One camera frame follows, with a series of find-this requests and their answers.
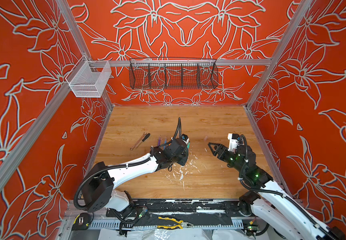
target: wire mesh basket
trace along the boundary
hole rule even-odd
[[[218,86],[215,59],[132,58],[132,89],[214,89]]]
[[[108,61],[101,71],[98,68],[91,67],[90,62],[83,56],[65,78],[76,97],[101,97],[112,74]]]

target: screwdriver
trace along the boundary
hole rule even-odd
[[[137,144],[136,149],[137,149],[137,147],[140,146],[140,144],[141,144],[142,142],[144,142],[145,140],[147,140],[149,136],[150,136],[150,133],[148,133],[148,134],[144,137],[144,139],[142,139],[142,141],[139,142],[139,143]]]

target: black cable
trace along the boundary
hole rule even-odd
[[[283,238],[283,239],[286,239],[284,236],[282,236],[282,234],[278,233],[278,231],[275,230],[275,228],[273,228],[273,229],[274,229],[274,232],[275,232],[278,236],[280,236],[280,237]]]
[[[247,141],[246,141],[246,137],[244,135],[240,135],[240,138],[242,138],[244,145],[245,145],[245,160],[248,160],[247,158]],[[244,171],[248,168],[248,166],[245,168],[247,162],[244,162],[239,174],[239,178],[240,178],[240,182],[242,184],[242,186],[244,188],[246,188],[247,190],[253,191],[253,192],[263,192],[263,193],[270,193],[270,194],[276,194],[276,195],[280,195],[283,196],[282,193],[277,192],[277,191],[272,191],[272,190],[263,190],[263,189],[254,189],[251,188],[249,186],[247,186],[242,179],[242,176],[244,175]],[[285,196],[285,199],[287,199],[288,201],[290,201],[293,205],[295,205],[306,217],[307,219],[309,219],[309,221],[313,224],[316,225],[317,222],[309,215],[309,213],[303,208],[301,207],[299,204],[297,204],[292,198],[290,198],[289,196]],[[321,230],[325,235],[329,236],[332,239],[336,239],[335,237],[333,237],[331,234],[329,234],[323,227],[319,226],[318,228],[319,230]]]
[[[245,145],[245,159],[248,159],[248,158],[247,158],[247,141],[246,141],[246,137],[242,134],[242,135],[240,136],[240,138],[242,138],[243,144]]]
[[[112,212],[114,213],[114,215],[116,216],[116,218],[118,218],[118,220],[120,220],[120,235],[125,235],[126,232],[123,232],[122,230],[122,227],[124,225],[127,225],[127,224],[134,224],[138,221],[138,219],[140,218],[140,215],[138,214],[138,211],[137,211],[137,208],[140,208],[140,207],[136,207],[136,208],[133,208],[125,217],[121,217],[120,216],[120,213],[118,211],[116,211],[115,209],[111,209]],[[136,217],[134,218],[134,220],[132,219],[126,219],[127,217],[130,216],[130,214],[132,214],[132,212],[136,210]]]
[[[120,213],[118,211],[116,211],[115,209],[111,209],[112,212],[114,213],[114,215],[116,216],[116,218],[118,218],[118,220],[120,220],[120,222],[125,223],[125,224],[129,224],[129,223],[135,223],[137,222],[139,215],[138,215],[138,211],[137,208],[132,209],[125,217],[121,217]],[[136,218],[134,218],[133,220],[131,219],[125,219],[127,218],[134,210],[137,211],[137,216]]]
[[[177,128],[175,129],[175,133],[174,133],[173,139],[175,139],[177,137],[177,134],[178,134],[178,131],[179,131],[179,127],[180,127],[180,124],[179,124],[180,121],[181,121],[181,118],[178,118]]]
[[[178,124],[179,124],[179,138],[181,139],[182,133],[181,133],[181,118],[178,118]]]
[[[182,134],[181,134],[181,118],[178,118],[177,127],[175,129],[175,133],[172,137],[172,140],[170,140],[169,142],[166,142],[164,144],[158,145],[157,147],[163,147],[163,146],[167,146],[167,145],[171,144],[173,139],[175,139],[177,137],[177,134],[179,134],[179,137],[181,138],[181,136],[182,136]]]
[[[256,233],[255,236],[261,236],[262,234],[266,233],[266,231],[268,230],[269,226],[270,226],[270,225],[269,225],[268,223],[266,223],[265,228],[262,229],[262,231]],[[254,233],[246,232],[246,235],[250,237],[250,236],[254,236]]]
[[[93,222],[93,219],[94,219],[94,213],[92,213],[92,219],[90,220],[89,225]]]
[[[78,203],[78,197],[79,197],[79,194],[81,192],[81,189],[82,187],[91,179],[93,178],[94,176],[96,176],[97,174],[100,174],[100,173],[103,173],[105,171],[108,171],[108,170],[112,170],[112,169],[118,169],[118,168],[125,168],[125,167],[134,167],[134,166],[138,166],[138,165],[141,165],[141,164],[144,164],[146,163],[147,161],[150,160],[150,157],[148,157],[147,159],[145,159],[144,161],[141,161],[141,162],[135,162],[135,163],[129,163],[129,164],[120,164],[120,165],[114,165],[114,166],[106,166],[104,167],[103,169],[100,169],[98,170],[97,172],[94,172],[93,174],[89,175],[88,177],[86,177],[82,183],[79,185],[79,187],[77,188],[77,191],[74,195],[74,198],[73,198],[73,205],[75,206],[75,208],[77,209],[80,209],[80,210],[87,210],[86,208],[86,205],[82,206]]]
[[[270,193],[270,194],[275,194],[275,195],[280,195],[283,198],[285,198],[286,200],[290,201],[298,210],[300,210],[301,213],[303,213],[303,215],[305,215],[305,217],[313,224],[316,225],[318,224],[314,218],[312,218],[310,216],[310,214],[303,208],[301,207],[299,204],[297,204],[296,201],[294,201],[294,199],[290,198],[289,196],[283,196],[282,193],[277,192],[277,191],[273,191],[273,190],[264,190],[264,189],[254,189],[251,188],[249,186],[247,186],[242,179],[240,179],[240,182],[242,184],[242,186],[244,188],[246,188],[247,190],[253,191],[253,192],[263,192],[263,193]],[[328,231],[326,231],[323,227],[319,226],[318,227],[319,230],[321,230],[321,232],[323,232],[325,235],[329,236],[331,239],[336,239],[334,236],[332,236]]]

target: floral wall pattern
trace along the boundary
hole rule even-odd
[[[346,233],[346,0],[315,0],[252,107],[306,209]]]
[[[145,57],[270,58],[300,1],[68,0],[95,60]],[[219,68],[213,90],[132,90],[125,67],[112,68],[117,105],[244,104],[264,66]]]
[[[54,239],[108,109],[68,94],[0,194],[0,239]]]
[[[54,1],[0,1],[0,164],[80,57]]]
[[[54,0],[0,1],[0,165],[80,57]],[[68,94],[0,194],[0,239],[55,237],[107,113]]]

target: yellow pliers handle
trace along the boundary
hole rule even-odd
[[[175,225],[175,226],[157,226],[157,228],[164,228],[164,229],[168,229],[168,230],[173,230],[173,229],[177,229],[180,228],[182,229],[182,225]]]
[[[157,228],[164,228],[164,229],[169,229],[169,230],[173,230],[173,229],[177,229],[177,228],[180,228],[180,229],[182,229],[183,227],[182,227],[182,223],[184,222],[184,220],[180,220],[180,221],[178,221],[177,219],[175,219],[175,218],[170,218],[170,217],[158,217],[158,219],[162,219],[162,220],[171,220],[171,221],[173,221],[173,222],[176,222],[176,223],[178,223],[177,225],[175,225],[175,226],[157,226]]]

